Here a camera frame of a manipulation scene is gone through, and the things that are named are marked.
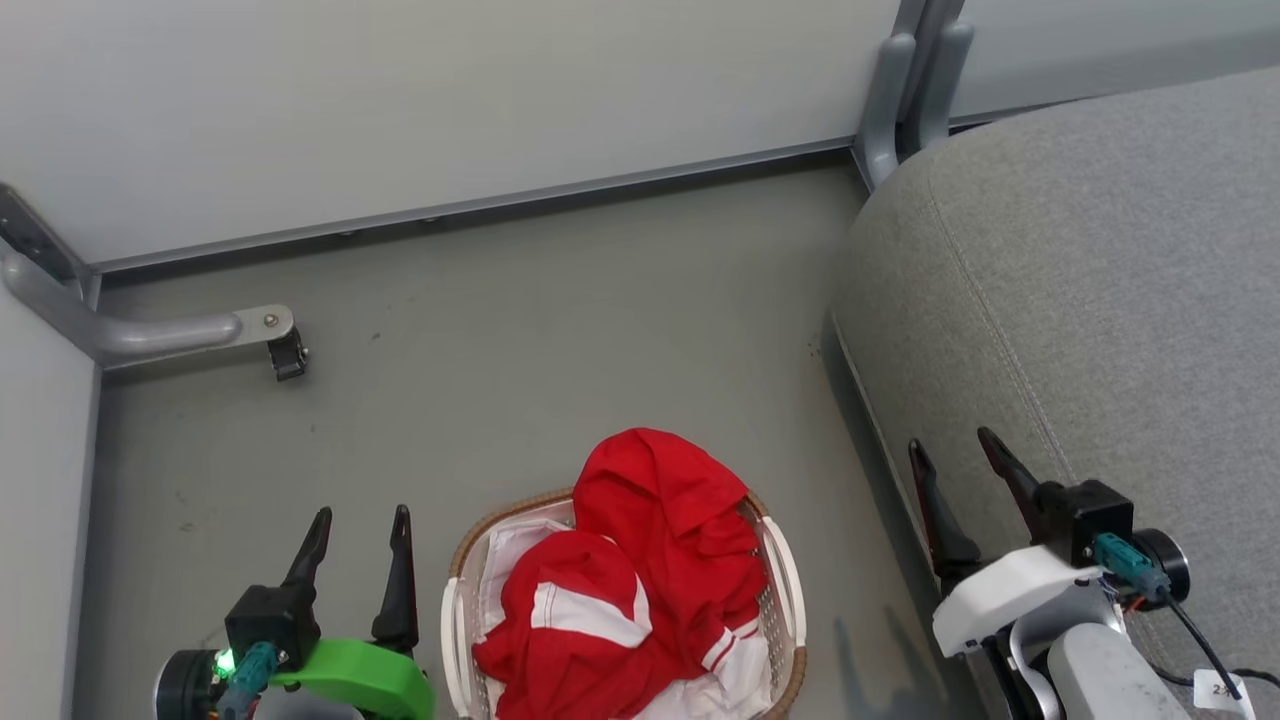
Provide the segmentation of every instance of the white panel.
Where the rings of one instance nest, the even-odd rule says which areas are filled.
[[[93,363],[0,286],[0,698],[67,717],[88,518]]]
[[[966,0],[952,118],[1280,64],[1276,0]]]
[[[6,0],[0,173],[88,263],[849,136],[899,0]]]

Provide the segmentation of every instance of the basket rim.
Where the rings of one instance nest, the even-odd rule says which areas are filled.
[[[471,548],[475,547],[476,542],[481,537],[489,533],[489,530],[498,523],[529,512],[531,510],[538,510],[548,505],[554,505],[557,502],[573,500],[573,488],[562,488],[553,492],[547,492],[539,496],[530,497],[521,502],[516,502],[502,510],[490,512],[480,519],[479,523],[467,530],[467,534],[462,537],[462,542],[458,543],[458,550],[453,553],[453,561],[449,564],[449,579],[457,579],[462,574],[462,568],[466,565],[467,556],[471,555]],[[769,516],[769,509],[764,505],[758,495],[746,491],[746,497],[744,502],[751,506],[760,518]],[[778,698],[773,707],[764,712],[762,716],[765,720],[781,720],[787,716],[791,710],[791,705],[795,703],[796,697],[800,696],[800,685],[804,684],[805,671],[808,670],[809,652],[805,647],[795,648],[792,662],[791,662],[791,676],[787,678],[787,685],[782,691],[782,696]]]

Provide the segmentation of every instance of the laundry basket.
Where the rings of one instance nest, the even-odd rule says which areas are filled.
[[[806,664],[804,593],[796,574],[791,548],[777,523],[754,493],[740,507],[755,529],[760,542],[769,584],[760,593],[760,628],[769,641],[773,707],[759,717],[786,717],[800,694]],[[476,523],[462,538],[453,555],[449,582],[440,602],[440,650],[444,656],[444,680],[460,717],[489,720],[493,706],[484,675],[471,657],[471,646],[483,639],[480,620],[480,577],[489,555],[489,538],[494,530],[525,520],[556,520],[573,525],[573,491],[563,489],[526,500],[494,512]]]

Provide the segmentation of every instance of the white basket handle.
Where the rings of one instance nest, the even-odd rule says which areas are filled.
[[[782,602],[782,615],[787,625],[794,625],[796,647],[804,647],[808,621],[804,612],[804,591],[800,589],[800,573],[796,570],[795,557],[791,556],[791,546],[782,534],[782,528],[765,515],[760,518],[764,524],[764,550],[773,570],[773,577],[778,579],[778,589],[786,593]]]
[[[467,647],[466,618],[458,602],[458,579],[449,578],[440,598],[440,648],[444,655],[444,682],[458,717],[471,717],[471,648]]]

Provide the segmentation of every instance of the gray ottoman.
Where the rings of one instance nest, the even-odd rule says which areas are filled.
[[[876,191],[841,263],[835,324],[913,515],[919,437],[986,556],[1027,544],[989,425],[1039,479],[1133,498],[1228,667],[1280,673],[1280,69],[952,137]],[[1134,635],[1208,667],[1167,611]]]

